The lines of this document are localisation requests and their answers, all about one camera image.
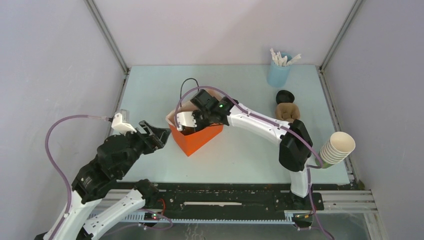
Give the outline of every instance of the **white table surface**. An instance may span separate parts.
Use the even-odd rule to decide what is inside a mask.
[[[200,85],[219,88],[248,108],[274,118],[278,89],[266,82],[268,68],[268,65],[133,66],[120,108],[129,110],[129,121],[134,127],[146,120],[155,127],[167,128],[165,116],[177,105],[181,83],[195,78]],[[194,81],[187,81],[183,94],[195,86]],[[318,152],[335,130],[316,67],[293,65],[282,89],[294,94],[300,120]],[[224,126],[220,134],[190,157],[170,136],[163,149],[142,155],[122,181],[288,184],[289,172],[280,165],[278,157],[279,148],[268,140],[244,129]],[[311,176],[317,184],[350,183],[343,163],[328,169],[312,169]]]

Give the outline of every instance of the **orange box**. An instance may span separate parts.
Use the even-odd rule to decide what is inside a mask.
[[[221,100],[221,96],[213,90],[206,90],[210,95],[214,96],[216,99]],[[198,109],[193,105],[191,101],[187,101],[182,104],[182,107],[178,109],[178,112],[190,112]],[[175,110],[170,112],[166,116],[166,121],[168,122],[169,128],[171,129],[172,137],[175,140],[176,144],[182,149],[182,151],[188,156],[192,155],[203,145],[213,139],[224,129],[223,125],[209,126],[205,129],[195,132],[190,135],[184,135],[177,130],[175,127],[174,121]]]

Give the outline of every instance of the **light blue plastic cup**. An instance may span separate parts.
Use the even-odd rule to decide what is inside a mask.
[[[281,52],[281,56],[283,58],[284,56],[287,56],[287,62],[292,60],[292,56],[285,52]],[[274,63],[274,61],[271,61],[271,65],[269,66],[268,77],[266,78],[266,81],[268,82],[269,85],[271,85],[274,88],[283,87],[284,84],[286,84],[287,82],[287,78],[289,77],[291,68],[292,68],[292,65],[278,66]]]

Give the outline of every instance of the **black lid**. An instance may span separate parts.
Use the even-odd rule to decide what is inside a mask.
[[[280,103],[293,103],[295,101],[295,96],[293,93],[287,90],[280,90],[277,93],[277,97],[275,98],[277,104]]]

